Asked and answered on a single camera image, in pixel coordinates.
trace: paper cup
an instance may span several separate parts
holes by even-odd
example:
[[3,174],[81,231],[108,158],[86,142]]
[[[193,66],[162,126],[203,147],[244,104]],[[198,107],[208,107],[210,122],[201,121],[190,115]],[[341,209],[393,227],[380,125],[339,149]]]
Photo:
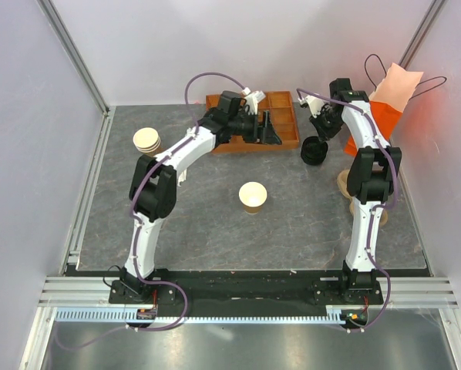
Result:
[[249,214],[257,214],[267,199],[267,190],[260,183],[246,183],[239,189],[239,200]]
[[150,127],[139,129],[133,136],[135,147],[143,154],[155,156],[162,152],[159,133]]

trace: orange paper bag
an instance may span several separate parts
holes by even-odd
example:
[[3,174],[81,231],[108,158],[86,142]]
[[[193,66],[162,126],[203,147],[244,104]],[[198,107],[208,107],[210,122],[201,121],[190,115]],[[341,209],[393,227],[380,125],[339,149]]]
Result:
[[[370,95],[371,113],[379,131],[389,140],[400,116],[421,81],[422,72],[408,72],[392,63],[386,77],[379,83],[376,91]],[[352,136],[348,139],[345,152],[351,156],[357,154]]]

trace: paper cup rim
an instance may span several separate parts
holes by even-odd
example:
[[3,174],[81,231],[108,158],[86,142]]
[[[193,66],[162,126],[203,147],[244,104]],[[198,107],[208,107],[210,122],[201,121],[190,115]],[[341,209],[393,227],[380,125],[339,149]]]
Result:
[[[258,204],[249,204],[247,202],[248,199],[244,199],[244,197],[247,195],[246,192],[249,193],[250,191],[254,191],[256,193],[257,198],[259,199],[260,203],[258,203]],[[267,197],[268,197],[267,189],[263,186],[263,184],[257,183],[255,181],[245,183],[239,189],[239,200],[241,201],[242,204],[244,204],[247,207],[260,207],[267,200]]]
[[156,129],[151,127],[145,127],[139,129],[133,135],[133,144],[135,144],[138,150],[148,150],[156,148],[160,145],[160,136]]

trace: metal frame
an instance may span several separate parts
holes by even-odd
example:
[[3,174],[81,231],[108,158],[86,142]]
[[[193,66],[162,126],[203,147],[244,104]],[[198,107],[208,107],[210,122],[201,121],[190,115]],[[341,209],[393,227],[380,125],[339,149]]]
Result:
[[110,129],[113,125],[114,114],[116,107],[113,107],[102,121],[99,136],[92,160],[89,165],[89,172],[86,177],[85,185],[82,190],[82,195],[76,207],[75,218],[72,226],[69,229],[68,237],[66,239],[66,249],[63,255],[63,263],[59,269],[59,274],[64,274],[67,264],[79,263],[79,252],[82,248],[83,236],[85,235],[86,222],[89,218],[90,207],[93,202],[93,195],[99,179],[100,168],[104,153],[106,152],[107,141],[109,140]]
[[439,310],[456,367],[461,370],[461,311]]
[[19,370],[39,370],[42,367],[55,316],[56,309],[53,307],[37,308]]
[[[112,282],[114,277],[107,277],[106,281]],[[385,295],[387,281],[379,278],[381,289]],[[152,308],[151,304],[125,306],[122,304],[109,304],[110,289],[100,277],[48,277],[39,300],[39,308],[35,315],[34,324],[30,332],[29,341],[23,355],[21,370],[37,368],[44,361],[49,337],[52,333],[52,324],[57,313],[62,312],[58,321],[95,321],[118,322],[118,311],[128,312],[134,308]],[[358,309],[359,306],[327,306],[328,317],[321,322],[317,318],[260,318],[259,320],[246,321],[235,318],[233,322],[252,323],[295,323],[295,324],[321,324],[328,323],[328,319],[335,320],[338,309]],[[394,277],[392,278],[392,296],[388,309],[439,309],[443,327],[448,338],[457,368],[461,370],[461,313],[456,303],[455,295],[445,277]],[[67,316],[68,312],[76,312],[76,316]],[[171,318],[163,318],[160,322],[168,322]],[[207,322],[222,323],[222,319],[193,318],[187,324]]]
[[80,55],[78,49],[76,48],[75,43],[73,42],[71,35],[69,34],[68,29],[62,21],[61,16],[59,15],[52,0],[37,0],[37,2],[40,5],[40,8],[44,11],[44,14],[49,20],[52,28],[56,32],[59,41],[62,43],[62,46],[71,59],[71,62],[75,66],[76,71],[78,71],[78,74],[92,94],[92,98],[96,105],[102,112],[108,113],[109,105],[106,103],[102,93],[95,84],[95,81],[93,80],[93,77],[90,74],[88,68],[86,68],[86,64],[83,61],[83,58]]
[[[69,231],[64,263],[59,270],[59,273],[63,274],[67,264],[77,265],[79,262],[82,237],[85,233],[86,222],[92,205],[96,182],[102,166],[103,155],[109,138],[110,128],[113,123],[115,109],[109,110],[108,105],[93,81],[89,70],[86,68],[52,0],[37,0],[37,2],[49,19],[59,40],[72,60],[73,65],[87,85],[96,105],[104,112],[104,120],[97,140],[95,153],[89,166],[89,172],[82,196],[78,202],[76,216]],[[432,24],[445,3],[446,0],[432,1],[400,60],[399,64],[402,67],[407,68],[409,63],[413,60],[414,55],[417,53],[417,50],[427,36]],[[106,280],[113,281],[114,279],[108,277]],[[387,288],[386,279],[379,278],[379,281],[382,291],[385,292]],[[82,312],[99,312],[96,318],[97,321],[102,321],[112,320],[112,317],[116,317],[115,315],[109,315],[109,313],[133,310],[133,306],[126,308],[126,306],[120,304],[109,304],[108,299],[109,288],[103,284],[102,279],[99,277],[48,277],[39,300],[38,309],[29,334],[29,340],[19,367],[20,370],[29,368],[40,369],[42,367],[49,339],[52,334],[52,326],[56,320],[58,310],[61,316],[59,320],[64,320],[64,318],[69,317],[69,311],[76,311],[79,312],[79,314],[74,316],[72,320],[79,318],[79,321],[81,321],[81,318],[85,317],[82,316]],[[151,308],[152,306],[148,304],[136,307]],[[334,312],[339,308],[356,309],[360,307],[328,306],[328,310],[334,310]],[[392,279],[392,297],[388,309],[419,310],[424,308],[439,309],[444,331],[456,366],[461,370],[461,312],[456,303],[448,279],[444,277],[394,277]],[[298,322],[311,323],[306,322],[307,320],[302,321],[301,318],[297,319],[299,319]]]
[[432,0],[431,5],[422,17],[422,21],[419,23],[419,27],[416,29],[416,33],[410,40],[407,49],[404,51],[402,58],[400,59],[399,65],[407,69],[410,62],[414,59],[417,51],[419,50],[424,38],[429,33],[432,24],[441,12],[442,7],[445,5],[446,0]]

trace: stack of paper cups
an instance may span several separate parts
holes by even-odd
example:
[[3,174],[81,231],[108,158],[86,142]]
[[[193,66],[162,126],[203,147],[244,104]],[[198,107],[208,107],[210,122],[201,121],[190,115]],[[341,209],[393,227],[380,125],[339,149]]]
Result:
[[159,133],[150,127],[139,129],[133,136],[136,148],[147,156],[155,156],[161,153]]

